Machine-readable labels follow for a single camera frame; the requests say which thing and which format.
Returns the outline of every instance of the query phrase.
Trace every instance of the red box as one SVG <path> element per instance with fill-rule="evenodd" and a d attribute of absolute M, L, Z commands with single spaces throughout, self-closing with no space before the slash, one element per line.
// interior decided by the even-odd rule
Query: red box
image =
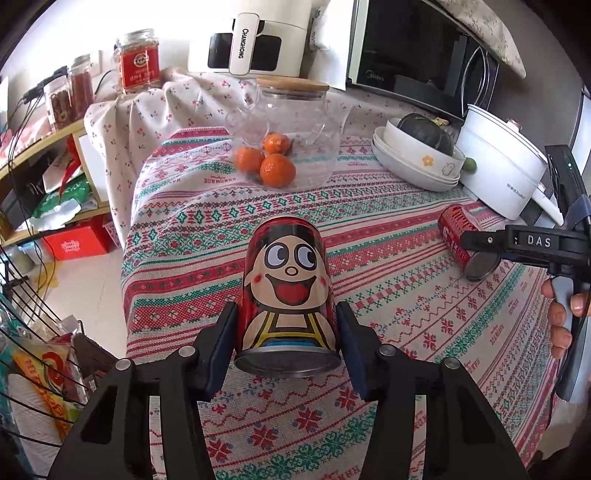
<path fill-rule="evenodd" d="M 103 227 L 103 215 L 43 238 L 56 260 L 92 257 L 109 253 L 113 240 Z"/>

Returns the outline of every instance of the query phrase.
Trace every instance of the white cooking pot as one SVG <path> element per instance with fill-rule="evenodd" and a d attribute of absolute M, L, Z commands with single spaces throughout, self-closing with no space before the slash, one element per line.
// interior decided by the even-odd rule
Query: white cooking pot
<path fill-rule="evenodd" d="M 516 220 L 533 199 L 558 225 L 560 210 L 543 193 L 540 180 L 548 167 L 544 154 L 519 133 L 519 125 L 503 122 L 486 110 L 468 105 L 456 146 L 476 160 L 476 171 L 462 170 L 460 182 L 494 211 Z"/>

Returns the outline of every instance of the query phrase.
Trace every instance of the microwave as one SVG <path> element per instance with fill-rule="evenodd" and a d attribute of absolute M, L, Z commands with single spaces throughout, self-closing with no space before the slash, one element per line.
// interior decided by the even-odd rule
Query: microwave
<path fill-rule="evenodd" d="M 427 0 L 357 0 L 348 84 L 463 120 L 488 110 L 499 63 L 460 22 Z"/>

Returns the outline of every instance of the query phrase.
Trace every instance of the cartoon eye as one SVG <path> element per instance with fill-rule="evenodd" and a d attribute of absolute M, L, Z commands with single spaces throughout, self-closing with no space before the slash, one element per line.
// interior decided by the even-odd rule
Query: cartoon eye
<path fill-rule="evenodd" d="M 265 265 L 269 268 L 279 268 L 287 263 L 290 251 L 285 244 L 273 244 L 265 255 Z"/>
<path fill-rule="evenodd" d="M 306 270 L 314 270 L 316 268 L 316 254 L 308 245 L 298 245 L 295 248 L 295 261 L 299 266 Z"/>

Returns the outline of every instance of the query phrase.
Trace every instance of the spice jar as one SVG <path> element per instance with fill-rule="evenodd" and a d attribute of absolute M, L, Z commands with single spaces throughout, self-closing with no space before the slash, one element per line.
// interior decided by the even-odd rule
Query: spice jar
<path fill-rule="evenodd" d="M 340 128 L 327 110 L 329 86 L 290 77 L 261 76 L 256 101 L 226 116 L 236 171 L 264 188 L 300 192 L 332 174 Z"/>
<path fill-rule="evenodd" d="M 70 88 L 65 75 L 56 78 L 43 87 L 49 124 L 53 132 L 67 127 L 72 122 Z"/>
<path fill-rule="evenodd" d="M 72 92 L 72 121 L 84 118 L 88 107 L 95 101 L 92 90 L 92 76 L 90 76 L 90 54 L 81 55 L 74 59 L 70 67 L 70 89 Z"/>
<path fill-rule="evenodd" d="M 151 28 L 117 39 L 113 59 L 118 64 L 121 92 L 139 93 L 160 88 L 158 45 L 158 38 Z"/>

